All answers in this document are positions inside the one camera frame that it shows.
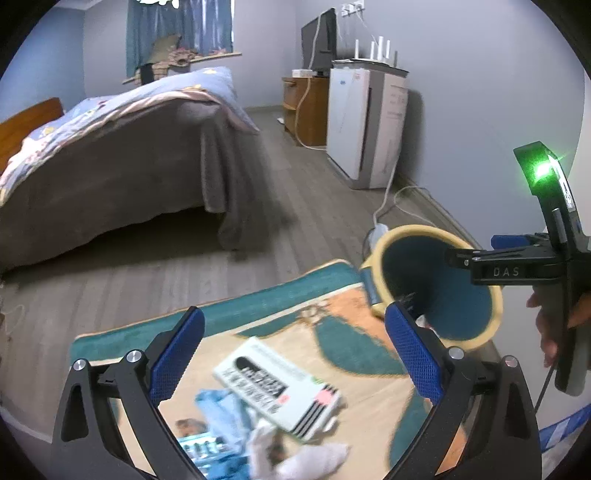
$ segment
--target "pillow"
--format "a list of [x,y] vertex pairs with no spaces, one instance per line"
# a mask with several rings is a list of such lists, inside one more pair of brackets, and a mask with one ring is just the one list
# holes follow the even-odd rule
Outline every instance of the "pillow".
[[168,54],[174,52],[178,48],[178,42],[180,39],[181,36],[177,34],[157,39],[152,47],[152,55],[150,55],[150,59],[146,63],[167,61]]

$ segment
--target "human hand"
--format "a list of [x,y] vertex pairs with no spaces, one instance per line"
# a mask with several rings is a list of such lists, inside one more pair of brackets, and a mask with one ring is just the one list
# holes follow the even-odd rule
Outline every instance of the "human hand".
[[[533,294],[526,303],[528,308],[536,308],[541,305],[537,294]],[[573,328],[584,324],[591,319],[591,293],[584,293],[579,298],[579,301],[573,308],[569,317],[569,328]],[[558,344],[550,336],[550,324],[548,319],[544,316],[540,309],[538,316],[535,318],[535,325],[538,327],[542,338],[540,340],[540,348],[544,352],[544,366],[549,367],[554,363],[556,355],[558,354]]]

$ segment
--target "wall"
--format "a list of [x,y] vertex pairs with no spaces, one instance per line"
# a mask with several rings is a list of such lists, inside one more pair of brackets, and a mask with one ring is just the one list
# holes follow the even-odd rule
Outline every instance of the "wall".
[[134,88],[125,80],[127,0],[102,0],[84,15],[86,95],[116,95]]
[[[297,5],[298,28],[335,7],[329,0]],[[496,233],[542,230],[537,199],[512,150],[541,140],[564,156],[569,172],[580,135],[584,141],[585,75],[557,28],[530,0],[366,0],[365,5],[369,29],[392,40],[398,65],[409,71],[400,172],[427,187],[485,247]],[[355,38],[369,45],[371,36],[355,16],[338,20],[342,55],[352,51]],[[591,108],[587,113],[591,123]],[[586,133],[591,138],[591,125]],[[570,181],[578,179],[577,205],[581,209],[585,202],[591,215],[591,163],[584,156],[587,161],[577,159]],[[580,190],[584,200],[577,196]],[[586,228],[591,232],[591,225]],[[535,400],[547,371],[536,312],[525,308],[530,293],[528,287],[504,289],[504,323],[495,345],[519,358]],[[538,414],[540,427],[590,402],[591,380],[578,398],[552,386]]]
[[[233,73],[244,107],[279,105],[281,77],[299,66],[296,60],[296,6],[291,0],[236,0],[234,50],[241,57],[196,63],[193,70],[225,65]],[[88,96],[113,95],[133,88],[125,78],[127,2],[103,0],[86,11],[85,79]]]
[[66,110],[85,98],[84,12],[53,8],[35,26],[0,79],[0,122],[52,97]]

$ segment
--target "wall outlet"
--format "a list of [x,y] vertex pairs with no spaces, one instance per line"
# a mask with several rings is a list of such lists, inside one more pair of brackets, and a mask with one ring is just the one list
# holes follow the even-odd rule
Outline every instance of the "wall outlet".
[[352,4],[343,4],[340,7],[340,14],[342,17],[354,15],[356,12],[365,10],[365,0],[358,0]]
[[353,3],[356,12],[361,12],[365,10],[365,0],[357,0]]

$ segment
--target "wooden headboard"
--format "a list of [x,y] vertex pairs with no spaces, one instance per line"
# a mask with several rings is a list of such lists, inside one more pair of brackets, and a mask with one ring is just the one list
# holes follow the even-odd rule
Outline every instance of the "wooden headboard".
[[33,105],[0,124],[0,174],[8,160],[21,149],[22,141],[36,128],[63,116],[59,98]]

